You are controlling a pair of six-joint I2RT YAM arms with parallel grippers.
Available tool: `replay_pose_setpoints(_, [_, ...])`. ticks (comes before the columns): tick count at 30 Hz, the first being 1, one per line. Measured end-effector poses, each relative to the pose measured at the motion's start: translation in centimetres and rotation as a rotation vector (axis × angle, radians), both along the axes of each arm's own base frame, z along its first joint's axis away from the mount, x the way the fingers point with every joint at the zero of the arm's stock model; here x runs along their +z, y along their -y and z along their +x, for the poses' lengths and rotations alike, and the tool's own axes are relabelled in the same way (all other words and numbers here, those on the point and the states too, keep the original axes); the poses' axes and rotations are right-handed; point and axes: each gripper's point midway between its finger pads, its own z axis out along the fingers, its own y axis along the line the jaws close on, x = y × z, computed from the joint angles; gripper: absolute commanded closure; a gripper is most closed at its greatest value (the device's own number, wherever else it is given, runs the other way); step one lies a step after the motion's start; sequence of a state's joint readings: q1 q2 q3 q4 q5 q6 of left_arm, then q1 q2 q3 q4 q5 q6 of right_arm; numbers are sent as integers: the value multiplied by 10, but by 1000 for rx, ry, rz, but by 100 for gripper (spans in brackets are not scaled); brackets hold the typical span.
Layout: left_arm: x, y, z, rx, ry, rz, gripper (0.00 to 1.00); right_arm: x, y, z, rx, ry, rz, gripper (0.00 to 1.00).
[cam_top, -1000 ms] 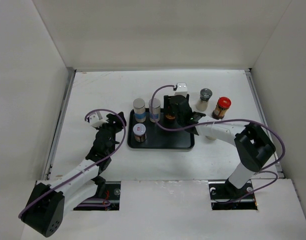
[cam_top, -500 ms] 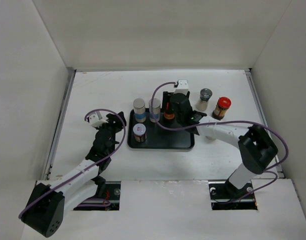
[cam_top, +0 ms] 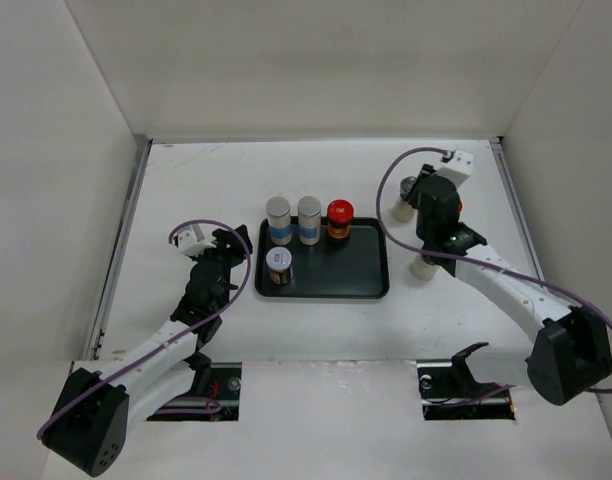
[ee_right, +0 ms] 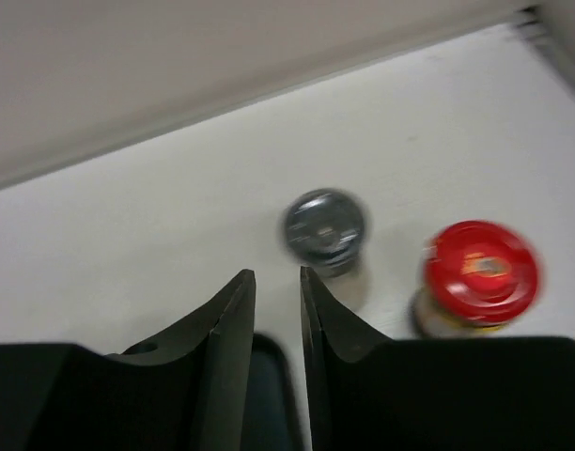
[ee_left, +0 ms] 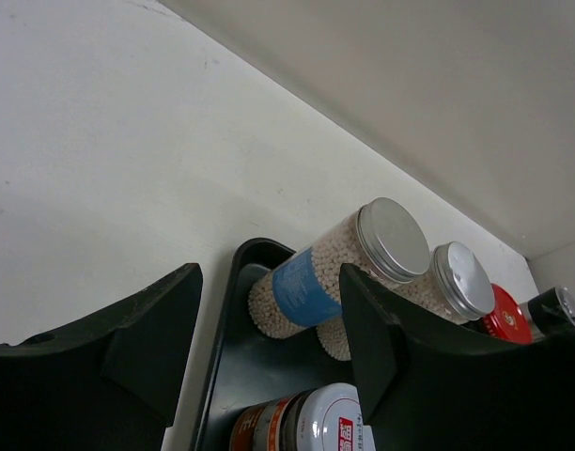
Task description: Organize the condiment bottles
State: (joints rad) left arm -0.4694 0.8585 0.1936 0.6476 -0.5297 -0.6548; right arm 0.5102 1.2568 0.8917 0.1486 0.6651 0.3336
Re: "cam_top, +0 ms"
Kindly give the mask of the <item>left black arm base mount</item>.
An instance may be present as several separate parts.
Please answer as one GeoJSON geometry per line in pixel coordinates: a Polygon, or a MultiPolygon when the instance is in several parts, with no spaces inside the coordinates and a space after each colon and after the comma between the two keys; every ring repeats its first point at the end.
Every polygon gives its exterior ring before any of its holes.
{"type": "Polygon", "coordinates": [[[186,363],[194,371],[190,389],[169,401],[147,420],[151,422],[237,421],[242,391],[242,363],[214,363],[203,353],[196,353],[186,363]]]}

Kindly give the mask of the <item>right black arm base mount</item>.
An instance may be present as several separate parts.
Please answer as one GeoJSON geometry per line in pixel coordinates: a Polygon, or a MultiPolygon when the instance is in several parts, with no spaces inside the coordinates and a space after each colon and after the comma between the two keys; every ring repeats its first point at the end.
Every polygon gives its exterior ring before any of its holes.
{"type": "Polygon", "coordinates": [[[515,420],[510,387],[478,382],[467,366],[471,355],[487,346],[487,342],[477,342],[449,359],[416,362],[426,421],[515,420]]]}

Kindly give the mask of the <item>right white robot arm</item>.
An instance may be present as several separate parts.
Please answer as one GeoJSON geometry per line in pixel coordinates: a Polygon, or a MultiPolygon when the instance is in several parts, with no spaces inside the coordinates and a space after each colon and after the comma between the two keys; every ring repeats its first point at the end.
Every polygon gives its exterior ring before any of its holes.
{"type": "Polygon", "coordinates": [[[450,165],[423,166],[400,196],[416,213],[422,249],[411,265],[420,280],[439,270],[471,286],[498,307],[531,342],[527,356],[508,372],[513,382],[531,386],[547,402],[561,406],[612,375],[608,323],[570,293],[556,295],[523,275],[488,241],[460,219],[459,186],[469,177],[450,165]]]}

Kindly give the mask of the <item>small dark spice jar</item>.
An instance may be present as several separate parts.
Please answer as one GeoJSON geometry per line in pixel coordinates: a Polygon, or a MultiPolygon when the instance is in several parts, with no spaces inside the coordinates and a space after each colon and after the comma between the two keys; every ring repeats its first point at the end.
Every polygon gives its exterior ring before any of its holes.
{"type": "Polygon", "coordinates": [[[291,252],[282,246],[271,248],[265,257],[271,281],[277,285],[287,285],[293,278],[293,257],[291,252]]]}

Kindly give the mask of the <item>blue label sago bottle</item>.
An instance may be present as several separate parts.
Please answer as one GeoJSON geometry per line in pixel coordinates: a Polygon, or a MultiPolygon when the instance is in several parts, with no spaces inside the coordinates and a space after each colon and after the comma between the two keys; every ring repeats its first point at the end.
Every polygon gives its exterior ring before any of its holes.
{"type": "Polygon", "coordinates": [[[317,244],[321,234],[320,201],[313,196],[304,196],[299,200],[297,210],[300,241],[307,246],[317,244]]]}
{"type": "Polygon", "coordinates": [[[292,240],[291,209],[282,196],[270,198],[266,203],[268,232],[275,245],[285,246],[292,240]]]}

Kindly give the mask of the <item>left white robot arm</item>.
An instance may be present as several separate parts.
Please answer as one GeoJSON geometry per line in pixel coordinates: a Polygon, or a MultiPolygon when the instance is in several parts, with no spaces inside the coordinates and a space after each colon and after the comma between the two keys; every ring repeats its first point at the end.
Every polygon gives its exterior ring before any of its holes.
{"type": "Polygon", "coordinates": [[[180,302],[159,330],[140,346],[106,366],[79,368],[67,378],[50,418],[36,437],[47,449],[90,477],[105,473],[121,453],[129,430],[176,397],[200,398],[210,387],[202,348],[222,324],[222,314],[243,288],[232,270],[252,265],[252,242],[245,225],[218,221],[211,239],[204,221],[187,221],[168,242],[193,261],[180,302]]]}

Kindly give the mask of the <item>red lid chili jar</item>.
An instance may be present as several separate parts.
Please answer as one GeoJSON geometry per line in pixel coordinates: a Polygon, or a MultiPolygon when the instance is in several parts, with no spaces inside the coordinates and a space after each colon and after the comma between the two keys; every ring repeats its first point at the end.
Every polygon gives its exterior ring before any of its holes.
{"type": "Polygon", "coordinates": [[[350,237],[354,218],[353,205],[344,199],[335,199],[327,207],[327,233],[331,241],[341,244],[350,237]]]}

